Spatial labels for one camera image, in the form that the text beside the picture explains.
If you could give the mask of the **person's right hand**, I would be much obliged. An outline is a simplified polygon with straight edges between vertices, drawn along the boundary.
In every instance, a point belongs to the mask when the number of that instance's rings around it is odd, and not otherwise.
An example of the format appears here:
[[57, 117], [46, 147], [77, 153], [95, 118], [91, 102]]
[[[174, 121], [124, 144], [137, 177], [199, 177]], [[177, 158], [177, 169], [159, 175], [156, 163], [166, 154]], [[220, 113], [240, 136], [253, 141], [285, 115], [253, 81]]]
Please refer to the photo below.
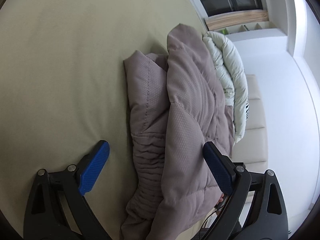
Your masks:
[[217, 202], [217, 205], [223, 203], [224, 200], [225, 200], [225, 194], [222, 193], [221, 196], [220, 196], [220, 198], [219, 198], [219, 200], [218, 200], [218, 202]]

